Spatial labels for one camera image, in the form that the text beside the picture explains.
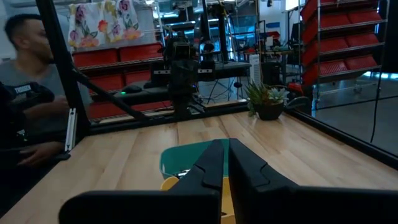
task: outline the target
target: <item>floral cloth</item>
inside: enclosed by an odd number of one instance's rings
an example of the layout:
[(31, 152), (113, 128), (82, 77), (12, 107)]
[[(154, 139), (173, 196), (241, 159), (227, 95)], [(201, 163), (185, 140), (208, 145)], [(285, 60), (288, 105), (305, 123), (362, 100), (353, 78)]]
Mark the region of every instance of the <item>floral cloth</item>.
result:
[(69, 5), (69, 44), (76, 48), (97, 47), (142, 37), (132, 1)]

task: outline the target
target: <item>potted plant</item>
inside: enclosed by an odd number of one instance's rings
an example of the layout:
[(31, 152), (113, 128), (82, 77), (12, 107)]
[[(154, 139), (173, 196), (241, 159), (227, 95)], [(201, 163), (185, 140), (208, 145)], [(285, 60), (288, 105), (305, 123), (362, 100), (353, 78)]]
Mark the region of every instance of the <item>potted plant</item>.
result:
[(249, 83), (246, 88), (249, 98), (249, 116), (258, 114), (260, 119), (270, 121), (277, 119), (284, 110), (284, 101), (288, 91), (284, 86), (256, 85)]

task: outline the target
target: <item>yellow object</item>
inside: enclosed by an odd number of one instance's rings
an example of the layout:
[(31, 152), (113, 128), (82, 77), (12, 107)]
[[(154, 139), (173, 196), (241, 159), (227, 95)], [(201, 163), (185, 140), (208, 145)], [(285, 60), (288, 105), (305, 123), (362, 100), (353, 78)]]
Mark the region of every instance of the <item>yellow object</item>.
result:
[(160, 190), (170, 190), (178, 182), (178, 178), (176, 177), (169, 177), (165, 179), (162, 183), (162, 186), (160, 186)]
[[(169, 190), (178, 182), (178, 178), (169, 177), (165, 179), (160, 186), (160, 190)], [(226, 215), (221, 217), (221, 224), (235, 224), (234, 207), (231, 198), (231, 189), (229, 188), (229, 178), (223, 179), (223, 198), (221, 200), (221, 211)]]

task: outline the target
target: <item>wooden tabletop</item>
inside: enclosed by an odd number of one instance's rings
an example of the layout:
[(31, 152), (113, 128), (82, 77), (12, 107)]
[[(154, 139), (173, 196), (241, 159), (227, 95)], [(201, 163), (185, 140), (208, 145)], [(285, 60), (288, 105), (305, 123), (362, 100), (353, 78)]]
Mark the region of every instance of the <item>wooden tabletop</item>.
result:
[(238, 138), (300, 185), (398, 189), (396, 170), (289, 115), (260, 121), (243, 112), (84, 138), (0, 223), (58, 223), (62, 204), (89, 190), (160, 189), (163, 150), (219, 138)]

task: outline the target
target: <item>black plant pot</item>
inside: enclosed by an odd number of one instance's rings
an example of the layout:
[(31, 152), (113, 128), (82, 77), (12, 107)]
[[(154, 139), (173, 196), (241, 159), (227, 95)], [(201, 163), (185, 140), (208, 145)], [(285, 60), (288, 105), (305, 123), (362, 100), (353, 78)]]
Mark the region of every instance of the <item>black plant pot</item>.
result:
[(264, 121), (272, 121), (278, 119), (284, 110), (284, 104), (275, 105), (253, 105), (254, 110), (258, 113), (260, 119)]

